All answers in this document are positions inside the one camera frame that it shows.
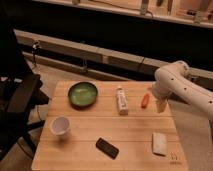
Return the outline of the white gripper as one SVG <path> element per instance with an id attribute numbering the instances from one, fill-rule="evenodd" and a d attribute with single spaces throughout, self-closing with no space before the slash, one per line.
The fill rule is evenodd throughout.
<path id="1" fill-rule="evenodd" d="M 156 99 L 158 99 L 156 101 L 157 112 L 158 113 L 164 112 L 166 105 L 167 105 L 167 102 L 165 100 L 169 98 L 169 96 L 171 95 L 171 91 L 154 83 L 151 86 L 151 92 L 152 92 L 153 96 Z"/>

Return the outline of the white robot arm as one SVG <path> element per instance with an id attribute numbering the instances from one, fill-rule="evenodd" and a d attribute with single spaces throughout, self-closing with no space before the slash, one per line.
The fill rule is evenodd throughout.
<path id="1" fill-rule="evenodd" d="M 213 130 L 213 92 L 204 89 L 187 79 L 189 66 L 184 61 L 176 61 L 155 71 L 152 94 L 160 101 L 172 93 L 200 110 L 211 123 Z"/>

